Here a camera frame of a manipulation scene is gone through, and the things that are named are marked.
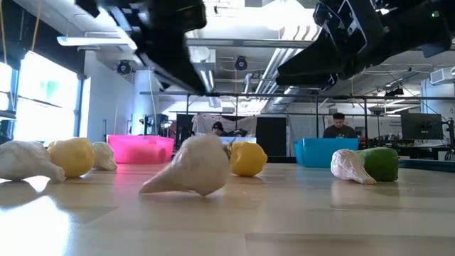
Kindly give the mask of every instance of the man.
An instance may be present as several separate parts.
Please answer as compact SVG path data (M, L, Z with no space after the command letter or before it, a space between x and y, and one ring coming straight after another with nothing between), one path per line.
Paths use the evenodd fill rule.
M214 134L217 134L219 137L226 137L228 135L228 133L225 132L223 124L221 124L221 122L216 122L213 124L212 132Z
M350 138L357 139L354 129L345 125L344 114L333 114L333 125L324 131L323 138Z

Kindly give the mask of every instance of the rope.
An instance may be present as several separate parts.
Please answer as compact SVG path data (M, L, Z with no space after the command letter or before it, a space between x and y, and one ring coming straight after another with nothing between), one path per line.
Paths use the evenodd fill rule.
M3 12L3 0L0 0L0 24L1 24L1 44L3 46L3 57L4 57L4 62L5 65L8 65L8 54L6 51L6 35L5 35L5 24L4 24L4 12ZM31 44L31 51L33 52L35 50L35 44L36 44L36 37L38 35L38 27L40 23L40 17L41 17L41 9L43 8L43 0L40 0L39 5L38 5L38 13L36 15L36 22L35 22L35 31L33 32L33 41ZM15 99L13 97L13 92L9 90L9 97L11 101L11 106L13 108L13 111L16 111L16 104L15 104Z
M40 17L41 17L41 9L43 8L43 0L40 0L38 5L38 13L36 14L36 22L35 22L35 31L33 32L33 41L31 43L31 51L35 50L35 43L36 43L36 36L38 35L38 27L40 24Z

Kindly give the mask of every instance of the pink plastic tub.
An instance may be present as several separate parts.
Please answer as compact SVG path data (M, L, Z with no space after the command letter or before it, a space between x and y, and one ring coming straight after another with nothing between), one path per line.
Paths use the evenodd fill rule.
M118 164L162 164L172 159L174 139L158 136L108 135Z

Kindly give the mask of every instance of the blue plastic tub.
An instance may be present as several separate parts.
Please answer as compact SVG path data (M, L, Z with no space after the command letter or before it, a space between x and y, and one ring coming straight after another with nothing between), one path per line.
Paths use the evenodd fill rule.
M296 154L296 161L298 165L304 165L304 141L302 139L294 142L294 152Z
M358 142L358 139L303 139L303 166L309 168L330 168L333 153L339 149L357 151Z

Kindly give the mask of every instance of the metal frame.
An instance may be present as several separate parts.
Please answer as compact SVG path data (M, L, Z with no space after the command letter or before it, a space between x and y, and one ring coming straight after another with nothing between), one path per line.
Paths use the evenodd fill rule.
M80 136L80 120L82 114L82 94L84 91L84 83L87 78L83 76L77 76L77 96L76 96L76 108L74 116L74 137Z
M8 121L8 127L6 128L6 133L10 139L14 139L14 127L16 126L15 119L17 118L16 116L16 111L17 110L17 102L18 102L18 84L19 84L19 73L20 70L16 70L14 68L11 69L11 84L10 84L10 92L11 93L6 93L8 96L8 111L11 111L12 117L14 117L12 120Z
M205 47L249 47L249 48L288 48L302 49L310 46L313 41L287 41L269 39L220 39L220 38L188 38L188 46ZM422 48L415 48L412 51L422 51Z
M151 92L140 92L140 95L151 95ZM157 92L153 93L153 95L186 95L186 114L188 115L189 113L199 113L199 112L194 112L194 111L189 111L189 98L191 93L187 92ZM319 116L331 116L332 114L319 114L319 99L324 98L324 99L338 99L338 100L350 100L350 99L359 99L363 100L363 114L350 114L349 116L352 117L364 117L365 118L365 138L368 138L368 118L367 117L376 117L376 114L368 114L368 107L367 107L367 102L368 100L453 100L455 101L455 97L380 97L380 96L352 96L352 95L290 95L290 94L264 94L264 93L233 93L233 92L209 92L204 95L197 95L201 97L222 97L222 96L228 96L228 97L235 97L236 105L235 105L235 116L238 116L238 100L239 97L297 97L297 98L312 98L316 99L316 113L289 113L289 112L283 112L283 113L264 113L264 115L306 115L306 116L316 116L316 138L319 138ZM369 141L366 140L366 147L369 147Z

